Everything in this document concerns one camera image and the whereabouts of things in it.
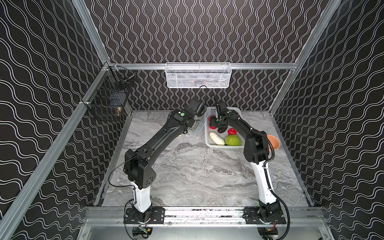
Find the clear zip top bag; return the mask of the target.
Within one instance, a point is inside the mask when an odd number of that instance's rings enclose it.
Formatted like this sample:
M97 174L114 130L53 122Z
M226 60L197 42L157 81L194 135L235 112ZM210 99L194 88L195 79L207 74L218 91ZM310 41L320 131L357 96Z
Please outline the clear zip top bag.
M204 129L205 125L207 124L209 115L210 114L204 114L202 117L197 118L193 127L191 129L188 129L186 132L183 132L179 136L180 137L183 135L191 136L191 135L196 135L200 133Z

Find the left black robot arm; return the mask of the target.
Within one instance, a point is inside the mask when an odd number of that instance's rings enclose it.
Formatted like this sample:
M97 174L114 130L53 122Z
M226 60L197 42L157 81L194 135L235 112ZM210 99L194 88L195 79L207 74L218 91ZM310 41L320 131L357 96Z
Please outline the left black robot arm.
M175 138L186 134L206 110L205 103L191 100L184 109L170 112L166 123L148 142L136 151L128 150L125 153L123 170L135 188L133 206L138 214L144 216L145 221L152 208L150 190L157 176L153 169L155 161Z

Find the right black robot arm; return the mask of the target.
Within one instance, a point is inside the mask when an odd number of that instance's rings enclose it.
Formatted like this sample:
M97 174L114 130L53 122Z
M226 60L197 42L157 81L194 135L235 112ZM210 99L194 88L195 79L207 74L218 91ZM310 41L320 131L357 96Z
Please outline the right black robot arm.
M217 115L210 120L210 126L224 131L234 128L245 140L244 156L251 164L259 190L259 218L263 223L277 222L283 216L282 206L286 206L273 190L269 174L269 162L275 157L275 150L268 140L267 133L248 124L235 110L230 110L220 101L216 105Z

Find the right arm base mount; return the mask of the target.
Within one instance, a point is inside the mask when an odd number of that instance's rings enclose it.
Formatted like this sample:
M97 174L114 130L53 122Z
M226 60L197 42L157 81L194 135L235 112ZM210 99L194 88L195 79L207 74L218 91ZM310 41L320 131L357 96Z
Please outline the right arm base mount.
M281 207L245 207L242 218L247 225L286 224Z

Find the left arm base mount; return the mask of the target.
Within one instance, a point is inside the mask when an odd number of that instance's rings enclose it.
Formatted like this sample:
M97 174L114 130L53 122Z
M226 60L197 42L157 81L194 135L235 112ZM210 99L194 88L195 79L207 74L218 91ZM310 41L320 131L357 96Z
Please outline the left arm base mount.
M125 224L163 224L166 209L162 207L149 207L144 213L135 207L127 208L124 214Z

